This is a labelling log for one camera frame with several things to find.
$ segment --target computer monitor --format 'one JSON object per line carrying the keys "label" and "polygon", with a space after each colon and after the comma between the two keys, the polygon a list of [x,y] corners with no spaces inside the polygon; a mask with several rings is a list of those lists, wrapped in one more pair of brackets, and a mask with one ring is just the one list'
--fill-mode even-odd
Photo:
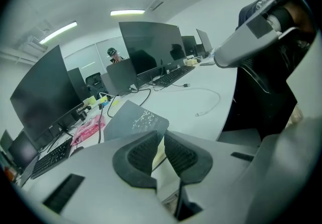
{"label": "computer monitor", "polygon": [[22,169],[25,169],[38,155],[37,150],[33,147],[24,131],[18,135],[8,150],[14,159],[14,163]]}
{"label": "computer monitor", "polygon": [[203,47],[205,49],[205,52],[210,53],[211,50],[212,50],[212,46],[211,46],[210,40],[208,38],[208,35],[205,32],[200,31],[198,29],[197,29],[197,32],[199,34],[199,37],[200,37],[202,45],[203,45]]}
{"label": "computer monitor", "polygon": [[186,58],[178,26],[151,22],[120,22],[119,25],[136,74],[178,64]]}
{"label": "computer monitor", "polygon": [[79,68],[69,70],[68,75],[80,100],[83,101],[89,98],[91,96],[91,93],[84,82]]}
{"label": "computer monitor", "polygon": [[202,44],[196,45],[196,52],[197,56],[205,57],[206,52]]}
{"label": "computer monitor", "polygon": [[191,56],[191,55],[197,56],[197,52],[196,52],[197,43],[196,43],[195,36],[182,36],[182,41],[185,47],[186,56]]}
{"label": "computer monitor", "polygon": [[13,140],[11,139],[9,133],[7,130],[4,131],[1,140],[0,140],[0,146],[4,150],[5,153],[8,152],[8,149],[10,145],[12,144]]}
{"label": "computer monitor", "polygon": [[131,85],[137,85],[136,72],[130,59],[106,67],[107,73],[101,75],[102,82],[110,95],[127,95]]}
{"label": "computer monitor", "polygon": [[10,100],[33,141],[83,104],[69,79],[59,46],[27,72]]}
{"label": "computer monitor", "polygon": [[0,166],[2,171],[5,171],[5,167],[11,167],[11,162],[4,152],[0,152]]}

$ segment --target white desk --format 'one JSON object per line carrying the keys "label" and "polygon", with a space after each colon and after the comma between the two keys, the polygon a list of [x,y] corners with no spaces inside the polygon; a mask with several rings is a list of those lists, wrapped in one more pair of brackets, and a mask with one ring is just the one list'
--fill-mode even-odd
{"label": "white desk", "polygon": [[[203,62],[213,61],[213,59],[205,59]],[[231,102],[233,99],[235,84],[236,84],[237,69],[227,68],[222,69],[215,65],[212,66],[199,66],[197,65],[194,70],[187,73],[185,76],[176,81],[175,85],[190,84],[190,87],[176,87],[169,86],[161,91],[154,91],[152,86],[145,85],[141,89],[151,88],[151,94],[146,102],[142,105],[143,108],[160,115],[169,120],[170,125],[168,130],[178,131],[188,135],[196,136],[208,140],[217,140],[226,122]],[[118,104],[112,106],[109,114],[113,116],[118,109],[130,100],[136,104],[144,101],[148,91],[140,91],[135,94],[130,94],[122,98],[115,99],[119,101]],[[216,103],[216,107],[209,113],[203,116],[196,116],[196,113],[207,111],[211,109]],[[111,118],[107,116],[107,105],[103,109],[106,124]],[[100,114],[99,107],[93,108],[87,116],[86,120]],[[97,144],[98,132],[80,143],[78,146],[89,147]],[[63,135],[58,145],[62,144],[67,135]],[[104,142],[103,130],[101,142]],[[163,141],[159,146],[159,150],[153,167],[158,164],[163,158],[164,146]],[[35,180],[28,180],[23,189],[28,191],[33,185],[41,182],[42,176]],[[165,160],[153,173],[152,176],[157,179],[158,196],[161,200],[166,199],[178,189],[179,178],[175,174],[168,160]]]}

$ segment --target black keyboard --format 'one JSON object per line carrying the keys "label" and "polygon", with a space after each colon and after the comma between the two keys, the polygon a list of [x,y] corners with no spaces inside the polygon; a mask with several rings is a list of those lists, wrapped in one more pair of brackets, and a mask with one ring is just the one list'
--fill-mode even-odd
{"label": "black keyboard", "polygon": [[173,70],[169,74],[166,74],[162,77],[160,77],[158,80],[155,80],[156,85],[168,87],[169,85],[173,84],[175,81],[183,77],[185,74],[189,73],[191,70],[193,70],[194,66],[187,66],[184,65],[181,68],[178,68],[176,70]]}
{"label": "black keyboard", "polygon": [[31,174],[31,179],[35,179],[40,175],[46,173],[48,170],[56,167],[64,160],[68,159],[70,152],[70,143],[72,138],[55,148],[52,152],[41,158],[34,166]]}

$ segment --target white cable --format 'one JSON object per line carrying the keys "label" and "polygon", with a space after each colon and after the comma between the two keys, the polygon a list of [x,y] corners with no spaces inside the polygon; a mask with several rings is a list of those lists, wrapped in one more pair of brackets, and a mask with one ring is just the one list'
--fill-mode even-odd
{"label": "white cable", "polygon": [[99,95],[100,95],[101,98],[103,97],[101,94],[105,94],[105,95],[108,95],[108,96],[111,96],[111,97],[115,97],[114,95],[110,95],[108,93],[99,93]]}
{"label": "white cable", "polygon": [[202,111],[202,112],[196,113],[196,115],[195,115],[196,117],[200,117],[200,116],[204,116],[204,115],[208,114],[210,111],[212,111],[218,105],[218,103],[220,102],[220,99],[221,99],[219,93],[217,93],[217,92],[215,92],[215,91],[213,91],[211,89],[207,89],[207,88],[188,88],[188,89],[187,88],[183,88],[181,90],[164,91],[164,93],[165,92],[167,92],[167,93],[171,93],[171,92],[182,92],[182,91],[188,91],[188,90],[205,90],[205,91],[210,91],[212,93],[215,93],[218,96],[218,102],[214,106],[212,106],[211,109],[209,109],[207,111]]}

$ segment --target fluorescent light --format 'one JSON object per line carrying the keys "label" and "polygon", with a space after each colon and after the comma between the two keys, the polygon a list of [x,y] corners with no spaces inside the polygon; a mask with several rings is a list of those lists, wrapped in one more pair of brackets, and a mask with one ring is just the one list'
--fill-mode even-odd
{"label": "fluorescent light", "polygon": [[143,14],[145,10],[119,10],[119,11],[112,11],[111,16],[117,15],[126,15],[126,14]]}
{"label": "fluorescent light", "polygon": [[77,23],[76,21],[75,22],[72,22],[71,24],[69,25],[66,25],[64,26],[63,28],[60,28],[59,30],[57,30],[56,32],[53,32],[52,34],[48,35],[45,39],[41,40],[39,43],[40,44],[44,44],[45,42],[49,41],[50,39],[54,38],[55,36],[57,36],[58,34],[64,32],[64,31],[67,31],[68,29],[76,26]]}
{"label": "fluorescent light", "polygon": [[92,64],[94,64],[95,63],[95,61],[94,62],[92,62],[92,63],[89,63],[88,65],[86,65],[86,66],[83,66],[81,69],[84,69],[85,67],[88,67],[89,65],[92,65]]}

